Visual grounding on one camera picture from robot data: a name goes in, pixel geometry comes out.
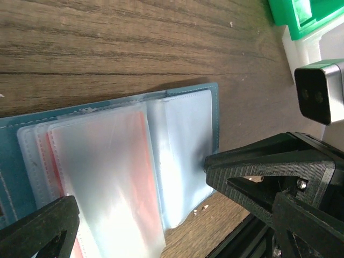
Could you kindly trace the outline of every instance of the bolt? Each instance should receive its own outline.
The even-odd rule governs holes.
[[[274,256],[274,258],[281,258],[282,257],[282,251],[278,247],[275,247],[273,256]]]
[[[306,181],[304,181],[303,179],[301,179],[301,178],[299,178],[298,180],[297,180],[297,182],[296,182],[296,185],[297,185],[297,188],[298,189],[306,189],[306,187],[307,187],[307,182]]]

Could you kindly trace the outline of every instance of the camera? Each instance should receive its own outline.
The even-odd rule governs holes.
[[[308,64],[294,75],[304,117],[324,125],[344,120],[344,59]]]

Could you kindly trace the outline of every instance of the wallet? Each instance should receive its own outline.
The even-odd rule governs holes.
[[[73,195],[73,257],[159,257],[165,231],[213,193],[218,85],[1,118],[0,137],[0,229]]]

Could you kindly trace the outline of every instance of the green container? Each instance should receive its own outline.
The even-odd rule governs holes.
[[[344,13],[344,0],[269,0],[276,25],[300,39]]]

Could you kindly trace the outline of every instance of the wooden table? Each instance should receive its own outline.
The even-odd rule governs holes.
[[[216,81],[221,150],[320,136],[267,0],[1,0],[0,25],[1,117]],[[204,257],[248,214],[218,193],[200,207],[167,232],[162,257]]]

